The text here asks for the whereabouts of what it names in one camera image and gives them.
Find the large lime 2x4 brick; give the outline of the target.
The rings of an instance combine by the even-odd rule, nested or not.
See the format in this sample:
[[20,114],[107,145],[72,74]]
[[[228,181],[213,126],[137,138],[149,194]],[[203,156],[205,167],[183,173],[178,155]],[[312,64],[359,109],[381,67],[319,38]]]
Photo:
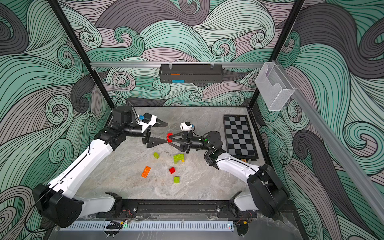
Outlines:
[[184,154],[177,154],[173,156],[174,164],[176,165],[178,162],[184,163],[185,162],[185,155]]

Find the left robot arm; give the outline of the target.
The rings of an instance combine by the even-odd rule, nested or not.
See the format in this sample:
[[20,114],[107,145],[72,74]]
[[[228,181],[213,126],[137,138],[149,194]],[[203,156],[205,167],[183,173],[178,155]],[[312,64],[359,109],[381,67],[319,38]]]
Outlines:
[[123,213],[121,196],[106,192],[101,197],[76,198],[75,195],[93,170],[127,137],[139,137],[147,148],[166,143],[151,137],[152,127],[166,127],[168,123],[157,116],[138,115],[133,107],[119,106],[112,110],[111,123],[100,130],[87,149],[60,175],[47,185],[33,189],[37,212],[61,228],[66,228],[78,218],[111,212],[114,217]]

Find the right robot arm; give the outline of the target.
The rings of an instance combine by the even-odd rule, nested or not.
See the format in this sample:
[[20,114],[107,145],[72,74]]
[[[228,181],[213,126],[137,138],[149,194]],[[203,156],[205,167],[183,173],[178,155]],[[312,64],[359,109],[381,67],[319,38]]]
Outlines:
[[192,130],[167,134],[167,142],[186,154],[191,149],[205,150],[204,159],[208,166],[230,173],[248,185],[248,192],[239,192],[230,200],[229,210],[233,215],[238,217],[258,211],[268,218],[279,217],[289,194],[271,166],[252,165],[230,155],[223,150],[221,134],[217,131],[210,131],[202,137],[195,136]]

